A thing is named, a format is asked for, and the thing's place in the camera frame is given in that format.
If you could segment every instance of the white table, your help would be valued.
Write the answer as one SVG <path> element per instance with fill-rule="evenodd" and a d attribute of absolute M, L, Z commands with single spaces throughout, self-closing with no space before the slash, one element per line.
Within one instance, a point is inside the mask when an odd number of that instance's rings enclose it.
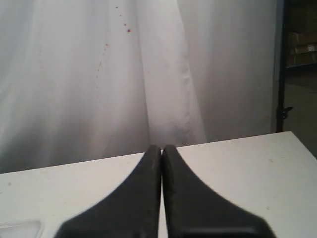
<path fill-rule="evenodd" d="M 317 235 L 317 161 L 291 132 L 178 148 L 213 190 L 279 238 Z M 0 224 L 40 220 L 43 238 L 109 195 L 142 153 L 0 175 Z M 163 203 L 159 237 L 167 237 Z"/>

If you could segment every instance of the transparent plastic object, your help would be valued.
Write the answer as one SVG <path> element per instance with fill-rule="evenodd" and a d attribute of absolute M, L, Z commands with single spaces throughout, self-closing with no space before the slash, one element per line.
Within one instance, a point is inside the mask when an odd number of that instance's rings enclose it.
<path fill-rule="evenodd" d="M 0 224 L 0 238 L 39 238 L 42 231 L 40 221 Z"/>

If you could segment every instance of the white tabletop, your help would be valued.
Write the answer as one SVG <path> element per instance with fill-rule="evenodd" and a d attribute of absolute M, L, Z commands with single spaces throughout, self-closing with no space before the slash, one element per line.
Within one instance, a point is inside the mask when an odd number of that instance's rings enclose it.
<path fill-rule="evenodd" d="M 317 234 L 317 161 L 291 133 L 178 148 L 213 190 L 264 217 L 279 238 Z M 109 195 L 142 153 L 0 175 L 0 224 L 39 220 L 43 238 Z M 167 237 L 163 202 L 159 237 Z"/>

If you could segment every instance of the gray floor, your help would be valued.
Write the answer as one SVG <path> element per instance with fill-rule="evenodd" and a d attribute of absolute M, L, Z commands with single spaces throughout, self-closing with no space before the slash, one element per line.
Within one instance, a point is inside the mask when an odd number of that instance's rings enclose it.
<path fill-rule="evenodd" d="M 317 157 L 317 65 L 288 70 L 285 107 L 294 109 L 284 121 L 284 131 L 292 131 Z"/>

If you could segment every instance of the white curtain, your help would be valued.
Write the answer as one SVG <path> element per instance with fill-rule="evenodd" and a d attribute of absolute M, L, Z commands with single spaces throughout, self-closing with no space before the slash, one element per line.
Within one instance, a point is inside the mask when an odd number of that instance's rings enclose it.
<path fill-rule="evenodd" d="M 206 142 L 177 0 L 1 0 L 0 172 Z"/>

